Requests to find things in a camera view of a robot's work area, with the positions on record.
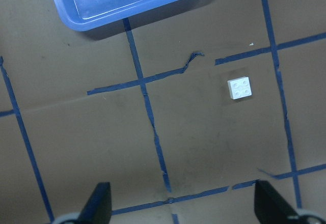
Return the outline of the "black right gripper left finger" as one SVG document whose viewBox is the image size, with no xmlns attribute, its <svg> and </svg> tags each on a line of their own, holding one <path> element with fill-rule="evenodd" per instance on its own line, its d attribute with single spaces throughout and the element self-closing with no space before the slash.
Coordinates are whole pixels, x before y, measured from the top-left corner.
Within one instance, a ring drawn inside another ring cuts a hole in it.
<svg viewBox="0 0 326 224">
<path fill-rule="evenodd" d="M 110 223 L 112 196 L 109 182 L 98 183 L 79 214 L 76 223 Z"/>
</svg>

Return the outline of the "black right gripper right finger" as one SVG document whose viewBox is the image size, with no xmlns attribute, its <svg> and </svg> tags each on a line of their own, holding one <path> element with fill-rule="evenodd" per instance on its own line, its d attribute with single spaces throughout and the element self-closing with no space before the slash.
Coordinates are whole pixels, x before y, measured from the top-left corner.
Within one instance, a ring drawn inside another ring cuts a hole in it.
<svg viewBox="0 0 326 224">
<path fill-rule="evenodd" d="M 262 224 L 305 223 L 275 188 L 264 180 L 255 183 L 254 213 Z"/>
</svg>

